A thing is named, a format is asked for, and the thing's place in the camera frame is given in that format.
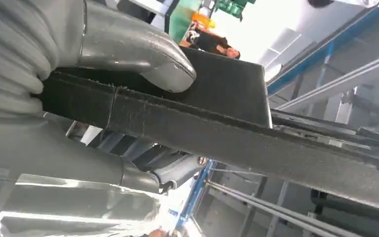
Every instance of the metal rail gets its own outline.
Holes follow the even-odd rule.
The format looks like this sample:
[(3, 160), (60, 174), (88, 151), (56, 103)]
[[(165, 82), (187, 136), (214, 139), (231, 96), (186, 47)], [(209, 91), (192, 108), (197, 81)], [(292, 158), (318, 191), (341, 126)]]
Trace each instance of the metal rail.
[(284, 220), (287, 220), (295, 225), (298, 225), (299, 227), (308, 230), (310, 232), (313, 232), (319, 236), (322, 237), (361, 237), (360, 235), (351, 233), (349, 231), (340, 229), (335, 226), (331, 226), (329, 224), (326, 224), (324, 222), (309, 218), (307, 216), (301, 215), (299, 213), (290, 211), (286, 208), (283, 208), (281, 206), (272, 204), (267, 201), (260, 200), (258, 198), (246, 195), (244, 193), (241, 193), (237, 190), (233, 190), (231, 188), (227, 188), (223, 185), (213, 183), (208, 181), (207, 184), (216, 190), (219, 190), (223, 193), (226, 193), (227, 195), (234, 197), (238, 200), (244, 201), (256, 208), (259, 208), (263, 211), (266, 211), (270, 214), (273, 214), (274, 216), (277, 216), (279, 218), (282, 218)]
[(334, 94), (342, 93), (345, 90), (353, 88), (354, 86), (377, 78), (379, 78), (379, 59), (347, 73), (344, 76), (316, 88), (315, 90), (312, 90), (292, 101), (289, 101), (276, 109), (286, 112), (294, 112), (309, 104), (319, 102), (320, 100), (328, 98)]

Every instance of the blue steel beam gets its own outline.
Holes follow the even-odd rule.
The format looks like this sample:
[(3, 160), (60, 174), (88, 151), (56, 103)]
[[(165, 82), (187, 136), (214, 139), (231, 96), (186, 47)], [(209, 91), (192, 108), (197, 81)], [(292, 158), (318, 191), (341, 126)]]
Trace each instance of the blue steel beam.
[(354, 23), (352, 26), (350, 26), (343, 32), (335, 32), (334, 34), (338, 35), (335, 36), (333, 39), (328, 40), (323, 45), (317, 45), (316, 48), (311, 50), (312, 53), (307, 58), (300, 59), (300, 63), (295, 65), (289, 71), (279, 73), (275, 77), (276, 79), (273, 79), (267, 85), (268, 95), (271, 96), (276, 94), (284, 87), (292, 83), (297, 78), (298, 74), (303, 73), (309, 67), (321, 61), (327, 55), (327, 52), (330, 50), (330, 47), (333, 47), (333, 52), (335, 52), (343, 44), (351, 41), (353, 38), (357, 37), (360, 33), (362, 33), (366, 28), (376, 23), (377, 20), (379, 20), (379, 7), (375, 9), (369, 9), (368, 14), (366, 14), (362, 19)]

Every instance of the blue metal frame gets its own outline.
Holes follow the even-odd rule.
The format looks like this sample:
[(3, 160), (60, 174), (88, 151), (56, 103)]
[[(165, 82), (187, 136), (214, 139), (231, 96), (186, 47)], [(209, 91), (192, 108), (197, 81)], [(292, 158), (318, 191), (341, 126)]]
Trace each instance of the blue metal frame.
[(194, 206), (197, 203), (198, 199), (200, 198), (201, 191), (205, 187), (205, 181), (208, 177), (209, 170), (215, 163), (216, 163), (215, 161), (209, 160), (205, 168), (202, 171), (200, 171), (200, 174), (198, 175), (198, 179), (195, 182), (194, 186), (192, 187), (191, 194), (189, 195), (189, 198), (184, 207), (184, 210), (182, 211), (181, 216), (179, 217), (179, 221), (175, 228), (176, 230), (181, 230), (184, 223), (192, 215)]
[(378, 19), (379, 19), (379, 8), (369, 13), (366, 17), (364, 17), (359, 22), (351, 26), (348, 30), (344, 31), (342, 34), (334, 38), (331, 42), (327, 43), (324, 47), (322, 47), (318, 51), (311, 54), (307, 59), (305, 59), (303, 62), (295, 66), (288, 73), (284, 74), (279, 79), (269, 84), (267, 86), (268, 95), (273, 95), (279, 92), (285, 86), (292, 83), (297, 78), (298, 74), (303, 73), (309, 67), (321, 61), (327, 55), (327, 52), (331, 51), (329, 49), (330, 47), (333, 47), (333, 51), (338, 50), (341, 47), (341, 45), (345, 45), (351, 39), (357, 37), (366, 28), (373, 25)]

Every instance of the orange object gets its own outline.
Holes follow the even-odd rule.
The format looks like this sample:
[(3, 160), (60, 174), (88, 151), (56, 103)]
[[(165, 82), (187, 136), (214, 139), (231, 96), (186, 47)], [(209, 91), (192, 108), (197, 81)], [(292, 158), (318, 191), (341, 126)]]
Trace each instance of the orange object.
[(166, 237), (166, 232), (154, 230), (149, 234), (149, 237)]
[(204, 28), (215, 28), (216, 27), (216, 23), (213, 20), (211, 20), (210, 18), (208, 18), (204, 15), (198, 14), (198, 13), (194, 13), (192, 15), (192, 21), (197, 21)]

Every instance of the gray metal bar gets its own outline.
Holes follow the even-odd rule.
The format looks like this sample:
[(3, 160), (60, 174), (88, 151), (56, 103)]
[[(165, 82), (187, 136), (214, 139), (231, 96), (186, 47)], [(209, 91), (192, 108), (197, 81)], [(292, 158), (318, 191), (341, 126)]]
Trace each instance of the gray metal bar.
[(303, 79), (304, 79), (303, 73), (297, 76), (297, 82), (296, 82), (296, 85), (294, 86), (293, 94), (291, 95), (291, 100), (294, 100), (299, 96), (299, 91), (303, 83)]
[[(280, 196), (278, 197), (278, 201), (277, 201), (278, 206), (282, 206), (282, 204), (284, 203), (285, 195), (287, 194), (289, 184), (290, 183), (287, 181), (285, 181), (282, 184)], [(269, 224), (269, 228), (268, 228), (268, 232), (266, 234), (266, 237), (273, 237), (274, 236), (274, 232), (275, 232), (275, 228), (277, 227), (278, 220), (279, 220), (278, 216), (274, 215), (272, 217), (271, 223)]]
[(110, 134), (101, 142), (101, 144), (99, 144), (98, 149), (109, 153), (114, 149), (114, 147), (121, 141), (123, 137), (124, 134), (120, 133)]
[(343, 91), (349, 90), (354, 86), (363, 84), (371, 79), (379, 78), (379, 59), (364, 65), (338, 79), (331, 81), (315, 90), (306, 93), (297, 99), (289, 101), (279, 107), (277, 110), (294, 112), (298, 109), (304, 108), (305, 106), (318, 102), (325, 99), (331, 95), (341, 93)]
[[(327, 65), (329, 64), (329, 60), (331, 60), (331, 56), (332, 56), (332, 45), (329, 46), (330, 49), (329, 49), (329, 52), (328, 54), (326, 55), (325, 57), (325, 61), (323, 62), (322, 64), (322, 67), (320, 69), (320, 74), (319, 74), (319, 77), (317, 78), (317, 81), (316, 81), (316, 89), (321, 87), (322, 86), (322, 83), (323, 83), (323, 79), (325, 78), (325, 75), (326, 75), (326, 69), (327, 69)], [(310, 104), (308, 110), (307, 110), (307, 114), (306, 116), (311, 116), (311, 114), (313, 113), (313, 108), (314, 108), (314, 104)]]
[(220, 172), (229, 172), (229, 173), (235, 173), (235, 174), (251, 174), (251, 175), (264, 176), (263, 174), (255, 173), (252, 171), (240, 171), (240, 170), (229, 170), (229, 169), (210, 169), (210, 170), (220, 171)]
[[(261, 182), (259, 183), (254, 197), (260, 198), (262, 196), (262, 193), (264, 193), (264, 189), (266, 186), (266, 183), (268, 181), (268, 177), (264, 176), (261, 179)], [(246, 214), (245, 220), (243, 221), (242, 228), (240, 229), (239, 236), (240, 237), (246, 237), (248, 236), (249, 229), (251, 228), (252, 221), (254, 220), (255, 217), (255, 207), (250, 205), (248, 208), (248, 213)]]
[(311, 231), (317, 235), (320, 235), (322, 237), (362, 237), (360, 235), (351, 233), (349, 231), (340, 229), (335, 226), (331, 226), (329, 224), (326, 224), (324, 222), (314, 220), (311, 218), (308, 218), (307, 216), (301, 215), (299, 213), (290, 211), (286, 208), (283, 208), (281, 206), (275, 205), (273, 203), (260, 200), (255, 197), (251, 197), (249, 195), (246, 195), (242, 192), (239, 192), (237, 190), (225, 187), (223, 185), (213, 183), (210, 181), (207, 181), (207, 184), (223, 193), (226, 193), (227, 195), (234, 197), (238, 200), (244, 201), (250, 205), (255, 206), (256, 208), (259, 208), (263, 211), (266, 211), (270, 214), (273, 214), (275, 216), (278, 216), (279, 218), (282, 218), (284, 220), (287, 220), (295, 225), (298, 225), (299, 227)]
[(66, 132), (66, 136), (67, 136), (67, 137), (69, 137), (69, 135), (71, 134), (71, 132), (72, 132), (73, 129), (75, 128), (76, 124), (77, 124), (77, 121), (76, 121), (76, 120), (72, 122), (71, 126), (69, 127), (68, 131)]

